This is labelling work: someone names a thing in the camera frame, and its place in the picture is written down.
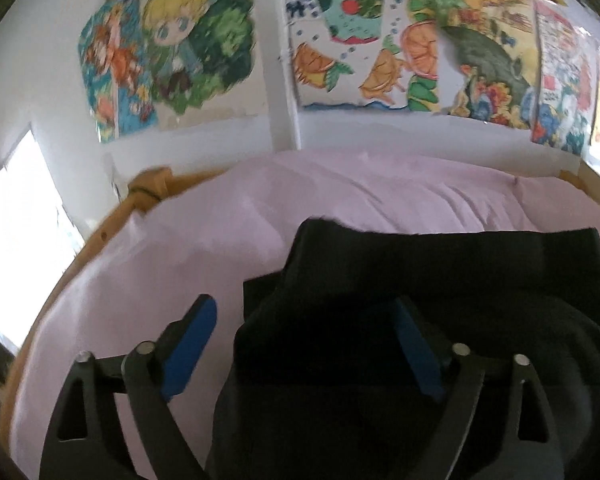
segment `pink mattress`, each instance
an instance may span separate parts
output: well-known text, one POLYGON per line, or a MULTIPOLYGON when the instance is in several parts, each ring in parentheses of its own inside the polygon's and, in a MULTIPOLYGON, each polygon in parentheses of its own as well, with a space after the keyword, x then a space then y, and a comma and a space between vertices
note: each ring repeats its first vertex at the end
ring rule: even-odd
MULTIPOLYGON (((132 216, 58 299, 37 332, 14 410, 11 454, 23 472, 38 477, 46 427, 78 352, 128 353, 157 338, 201 293, 216 298, 218 325, 170 407, 204 464, 242 323, 242 282, 279 270, 311 216, 385 233, 600 233, 600 206, 556 178, 386 153, 289 152, 243 162, 144 218, 132 216)), ((138 473, 154 478, 126 397, 118 400, 138 473)))

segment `window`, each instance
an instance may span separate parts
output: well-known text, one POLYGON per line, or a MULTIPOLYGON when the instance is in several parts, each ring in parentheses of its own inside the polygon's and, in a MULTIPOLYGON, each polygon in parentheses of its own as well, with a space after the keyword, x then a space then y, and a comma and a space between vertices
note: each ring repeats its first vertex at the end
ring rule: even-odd
POLYGON ((0 338, 18 348, 84 241, 31 132, 0 170, 0 338))

